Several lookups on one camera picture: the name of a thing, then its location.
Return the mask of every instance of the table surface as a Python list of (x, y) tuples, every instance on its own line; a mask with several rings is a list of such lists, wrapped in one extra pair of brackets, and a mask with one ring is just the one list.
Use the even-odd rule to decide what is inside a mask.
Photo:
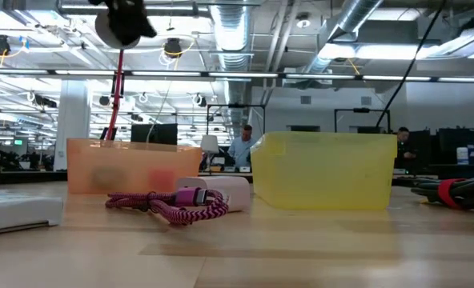
[(248, 212), (169, 226), (106, 210), (66, 183), (0, 186), (67, 198), (62, 226), (0, 234), (0, 287), (474, 287), (474, 212), (394, 188), (383, 211)]

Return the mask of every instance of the man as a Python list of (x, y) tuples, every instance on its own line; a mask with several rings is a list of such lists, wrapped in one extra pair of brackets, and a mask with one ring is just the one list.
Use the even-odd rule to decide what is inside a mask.
[(250, 148), (256, 143), (256, 140), (251, 138), (253, 128), (250, 125), (245, 125), (241, 137), (237, 137), (230, 145), (228, 150), (229, 155), (235, 160), (235, 167), (250, 167)]
[(405, 163), (415, 159), (416, 155), (410, 152), (408, 139), (410, 138), (410, 130), (406, 127), (400, 127), (397, 131), (397, 159), (396, 167), (404, 168)]

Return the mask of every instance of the ductwork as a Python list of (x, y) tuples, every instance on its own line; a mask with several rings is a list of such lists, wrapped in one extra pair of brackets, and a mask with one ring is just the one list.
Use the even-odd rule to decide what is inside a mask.
[[(214, 20), (214, 36), (218, 50), (223, 52), (243, 52), (248, 46), (250, 11), (246, 6), (211, 6)], [(249, 69), (249, 56), (239, 54), (220, 54), (219, 64), (223, 71), (246, 71)], [(247, 82), (225, 81), (224, 93), (228, 104), (247, 104), (245, 98)], [(231, 128), (234, 135), (239, 134), (242, 111), (229, 110)]]
[[(358, 37), (358, 30), (367, 21), (383, 0), (346, 0), (342, 5), (342, 12), (334, 18), (324, 22), (320, 29), (318, 43), (321, 45), (320, 51), (330, 41), (355, 41)], [(330, 58), (321, 58), (320, 52), (311, 60), (304, 69), (304, 73), (323, 73), (330, 65)]]

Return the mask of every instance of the yellow plastic bin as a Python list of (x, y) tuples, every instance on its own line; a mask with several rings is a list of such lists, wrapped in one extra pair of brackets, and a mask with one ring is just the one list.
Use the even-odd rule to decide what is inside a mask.
[(388, 134), (267, 133), (251, 148), (254, 190), (281, 209), (382, 210), (396, 151)]
[(178, 179), (198, 176), (199, 148), (68, 139), (71, 194), (175, 192)]

